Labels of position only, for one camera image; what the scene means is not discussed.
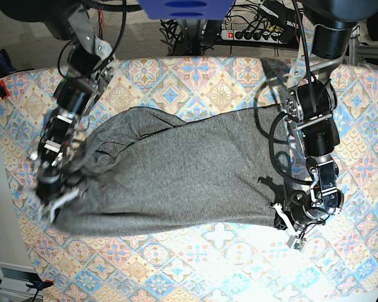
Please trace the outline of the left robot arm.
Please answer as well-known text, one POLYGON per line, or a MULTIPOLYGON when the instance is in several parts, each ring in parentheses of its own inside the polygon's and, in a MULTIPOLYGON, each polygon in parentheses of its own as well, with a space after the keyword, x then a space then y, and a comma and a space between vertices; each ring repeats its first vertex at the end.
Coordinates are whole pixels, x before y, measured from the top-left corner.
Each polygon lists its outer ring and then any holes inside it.
POLYGON ((343 206, 332 157, 340 136, 333 118, 338 101, 331 73, 351 54, 349 42, 358 23, 378 13, 378 1, 294 1, 293 7, 299 57, 284 107, 268 132, 268 150, 273 168, 291 188, 282 201, 272 204, 275 228, 287 230, 288 246, 302 250, 307 229, 325 224, 343 206), (278 162, 275 132, 282 121, 305 160, 307 180, 295 178, 278 162))

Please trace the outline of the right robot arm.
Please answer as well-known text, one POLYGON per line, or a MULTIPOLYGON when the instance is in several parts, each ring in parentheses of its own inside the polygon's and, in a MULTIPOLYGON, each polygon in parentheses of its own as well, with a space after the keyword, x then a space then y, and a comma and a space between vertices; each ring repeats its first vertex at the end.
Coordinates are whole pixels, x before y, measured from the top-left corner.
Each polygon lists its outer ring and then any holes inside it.
POLYGON ((47 115, 39 143, 30 154, 39 213, 49 223, 79 196, 79 189, 64 180, 64 169, 76 147, 74 132, 104 93, 115 69, 115 47, 100 38, 88 14, 88 8, 100 7, 95 1, 57 1, 45 20, 71 47, 67 71, 60 73, 62 79, 54 92, 56 107, 47 115))

